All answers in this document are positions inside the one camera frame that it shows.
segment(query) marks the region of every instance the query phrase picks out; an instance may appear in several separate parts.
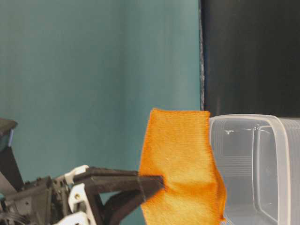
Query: black panel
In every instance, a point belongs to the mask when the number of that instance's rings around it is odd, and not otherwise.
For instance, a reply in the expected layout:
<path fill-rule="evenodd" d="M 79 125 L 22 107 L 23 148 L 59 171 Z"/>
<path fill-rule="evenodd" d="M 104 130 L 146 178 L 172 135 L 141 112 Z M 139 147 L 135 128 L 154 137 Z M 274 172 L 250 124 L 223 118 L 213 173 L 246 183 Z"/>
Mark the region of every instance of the black panel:
<path fill-rule="evenodd" d="M 202 0 L 205 109 L 300 116 L 300 1 Z"/>
<path fill-rule="evenodd" d="M 24 185 L 13 151 L 10 147 L 6 147 L 0 152 L 0 172 L 15 190 L 20 190 Z"/>

